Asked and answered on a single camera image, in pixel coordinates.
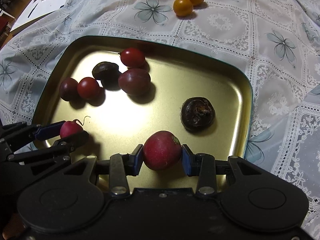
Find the white lace floral tablecloth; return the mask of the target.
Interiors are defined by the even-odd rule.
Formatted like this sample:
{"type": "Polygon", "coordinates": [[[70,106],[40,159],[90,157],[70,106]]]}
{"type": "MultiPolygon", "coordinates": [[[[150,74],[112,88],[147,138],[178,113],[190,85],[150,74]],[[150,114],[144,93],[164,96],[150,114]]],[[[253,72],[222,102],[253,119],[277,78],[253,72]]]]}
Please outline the white lace floral tablecloth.
{"type": "Polygon", "coordinates": [[[319,239],[319,0],[206,0],[180,20],[174,0],[67,0],[1,50],[1,121],[30,122],[66,47],[86,35],[192,50],[240,68],[253,88],[247,160],[302,189],[319,239]]]}

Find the red cherry tomato lower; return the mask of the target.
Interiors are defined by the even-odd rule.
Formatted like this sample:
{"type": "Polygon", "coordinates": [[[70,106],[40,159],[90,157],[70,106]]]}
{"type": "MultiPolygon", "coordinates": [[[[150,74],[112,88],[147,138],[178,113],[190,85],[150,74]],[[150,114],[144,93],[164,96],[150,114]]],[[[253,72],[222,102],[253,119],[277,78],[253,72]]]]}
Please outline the red cherry tomato lower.
{"type": "Polygon", "coordinates": [[[92,77],[84,77],[77,85],[77,91],[81,98],[91,100],[98,96],[99,83],[92,77]]]}

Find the red cherry tomato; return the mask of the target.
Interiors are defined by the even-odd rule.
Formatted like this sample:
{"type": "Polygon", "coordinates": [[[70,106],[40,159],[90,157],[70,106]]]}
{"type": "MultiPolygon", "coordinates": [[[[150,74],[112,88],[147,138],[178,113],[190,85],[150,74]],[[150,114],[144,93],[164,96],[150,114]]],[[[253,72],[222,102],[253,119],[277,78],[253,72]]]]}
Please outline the red cherry tomato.
{"type": "Polygon", "coordinates": [[[92,77],[84,77],[77,85],[77,91],[81,98],[91,100],[98,96],[99,83],[92,77]]]}
{"type": "Polygon", "coordinates": [[[124,49],[119,55],[121,62],[128,68],[140,68],[146,62],[145,55],[137,48],[124,49]]]}

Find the white side table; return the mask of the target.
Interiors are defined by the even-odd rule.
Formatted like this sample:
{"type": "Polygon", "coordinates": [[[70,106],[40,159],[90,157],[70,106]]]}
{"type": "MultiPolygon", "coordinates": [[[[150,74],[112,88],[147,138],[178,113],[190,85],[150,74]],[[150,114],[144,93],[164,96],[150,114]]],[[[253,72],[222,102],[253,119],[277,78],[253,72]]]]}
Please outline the white side table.
{"type": "Polygon", "coordinates": [[[16,35],[43,17],[59,10],[67,0],[31,1],[13,24],[10,33],[16,35]]]}

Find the dark water chestnut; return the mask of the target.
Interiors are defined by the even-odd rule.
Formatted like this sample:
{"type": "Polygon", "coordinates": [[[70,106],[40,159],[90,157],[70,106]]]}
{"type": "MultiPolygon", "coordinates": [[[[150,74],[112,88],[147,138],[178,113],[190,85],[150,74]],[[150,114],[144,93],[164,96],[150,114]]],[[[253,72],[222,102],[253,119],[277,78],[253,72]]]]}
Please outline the dark water chestnut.
{"type": "Polygon", "coordinates": [[[192,97],[183,103],[180,116],[186,130],[200,132],[214,123],[215,109],[207,98],[192,97]]]}

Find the purple round fruit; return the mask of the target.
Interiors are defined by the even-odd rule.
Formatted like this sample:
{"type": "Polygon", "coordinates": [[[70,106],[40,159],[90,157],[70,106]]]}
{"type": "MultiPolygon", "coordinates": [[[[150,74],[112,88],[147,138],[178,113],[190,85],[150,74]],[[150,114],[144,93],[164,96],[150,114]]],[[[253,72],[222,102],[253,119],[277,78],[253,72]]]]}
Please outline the purple round fruit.
{"type": "Polygon", "coordinates": [[[139,96],[150,89],[151,77],[144,69],[131,68],[119,76],[118,85],[126,94],[139,96]]]}

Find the small red radish with root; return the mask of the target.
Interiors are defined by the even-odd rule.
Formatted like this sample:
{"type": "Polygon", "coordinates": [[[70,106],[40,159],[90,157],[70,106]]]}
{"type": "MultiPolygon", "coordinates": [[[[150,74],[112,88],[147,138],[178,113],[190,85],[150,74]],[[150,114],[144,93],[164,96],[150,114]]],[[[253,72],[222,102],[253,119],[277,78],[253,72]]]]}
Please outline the small red radish with root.
{"type": "Polygon", "coordinates": [[[83,121],[80,121],[79,119],[74,119],[72,121],[64,122],[60,128],[60,138],[66,138],[84,131],[83,126],[85,124],[86,118],[89,118],[89,116],[85,116],[83,121]]]}

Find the gold metal tray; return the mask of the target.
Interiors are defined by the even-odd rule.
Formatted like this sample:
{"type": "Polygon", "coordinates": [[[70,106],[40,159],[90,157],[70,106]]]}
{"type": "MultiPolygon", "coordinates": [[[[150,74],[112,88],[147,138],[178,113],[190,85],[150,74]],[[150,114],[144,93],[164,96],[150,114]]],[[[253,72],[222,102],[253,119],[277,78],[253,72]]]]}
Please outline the gold metal tray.
{"type": "Polygon", "coordinates": [[[242,157],[252,113],[252,87],[238,68],[185,49],[160,43],[107,36],[83,36],[72,42],[55,65],[35,109],[33,123],[47,125],[78,119],[89,133],[85,146],[72,154],[77,161],[86,155],[100,160],[116,153],[131,153],[157,131],[173,133],[194,153],[217,160],[242,157]],[[80,81],[92,75],[100,62],[126,66],[120,52],[136,47],[146,57],[151,87],[141,96],[129,96],[116,82],[103,85],[93,101],[63,101],[60,83],[67,77],[80,81]],[[192,97],[207,98],[215,109],[213,124],[197,133],[181,123],[183,103],[192,97]]]}

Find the dark brown chestnut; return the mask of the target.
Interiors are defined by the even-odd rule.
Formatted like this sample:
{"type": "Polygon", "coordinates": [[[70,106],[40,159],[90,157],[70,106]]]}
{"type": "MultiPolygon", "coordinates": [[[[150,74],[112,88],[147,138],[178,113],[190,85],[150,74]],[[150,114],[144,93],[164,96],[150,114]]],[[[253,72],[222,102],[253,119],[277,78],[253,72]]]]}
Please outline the dark brown chestnut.
{"type": "Polygon", "coordinates": [[[106,80],[109,79],[111,76],[117,74],[119,71],[119,66],[116,63],[112,62],[99,62],[93,69],[92,69],[92,76],[96,80],[106,80]]]}

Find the red cherry tomato upper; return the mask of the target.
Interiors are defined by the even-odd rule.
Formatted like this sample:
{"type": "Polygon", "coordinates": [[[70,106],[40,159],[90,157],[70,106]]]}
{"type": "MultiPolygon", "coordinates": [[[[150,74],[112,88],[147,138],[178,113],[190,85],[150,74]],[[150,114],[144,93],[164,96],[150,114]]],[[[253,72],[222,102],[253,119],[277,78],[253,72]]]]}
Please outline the red cherry tomato upper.
{"type": "Polygon", "coordinates": [[[128,68],[140,68],[146,62],[145,55],[137,48],[124,49],[119,55],[121,62],[128,68]]]}

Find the large red radish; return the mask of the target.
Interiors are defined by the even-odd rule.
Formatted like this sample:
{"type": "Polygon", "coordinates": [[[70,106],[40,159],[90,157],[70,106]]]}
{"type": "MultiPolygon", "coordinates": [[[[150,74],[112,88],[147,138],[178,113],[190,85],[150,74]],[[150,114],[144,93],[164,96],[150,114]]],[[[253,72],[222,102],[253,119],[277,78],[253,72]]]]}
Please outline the large red radish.
{"type": "Polygon", "coordinates": [[[176,136],[168,131],[158,131],[143,145],[145,165],[154,171],[166,170],[181,158],[182,146],[176,136]]]}

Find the dark red small fruit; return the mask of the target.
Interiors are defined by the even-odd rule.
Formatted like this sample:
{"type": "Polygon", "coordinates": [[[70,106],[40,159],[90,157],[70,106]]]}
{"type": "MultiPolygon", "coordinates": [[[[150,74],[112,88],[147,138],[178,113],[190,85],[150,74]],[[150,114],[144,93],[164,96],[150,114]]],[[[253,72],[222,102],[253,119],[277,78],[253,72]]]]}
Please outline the dark red small fruit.
{"type": "Polygon", "coordinates": [[[78,82],[75,79],[71,77],[64,79],[59,88],[60,98],[65,101],[72,101],[77,98],[77,86],[78,82]]]}

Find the orange tomato front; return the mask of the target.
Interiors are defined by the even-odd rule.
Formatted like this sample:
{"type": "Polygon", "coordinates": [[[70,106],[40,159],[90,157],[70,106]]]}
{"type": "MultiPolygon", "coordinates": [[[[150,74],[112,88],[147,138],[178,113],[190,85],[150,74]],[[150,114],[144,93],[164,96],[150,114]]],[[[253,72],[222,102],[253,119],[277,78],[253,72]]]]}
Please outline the orange tomato front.
{"type": "Polygon", "coordinates": [[[173,10],[179,17],[189,16],[193,12],[193,4],[189,0],[175,0],[173,10]]]}

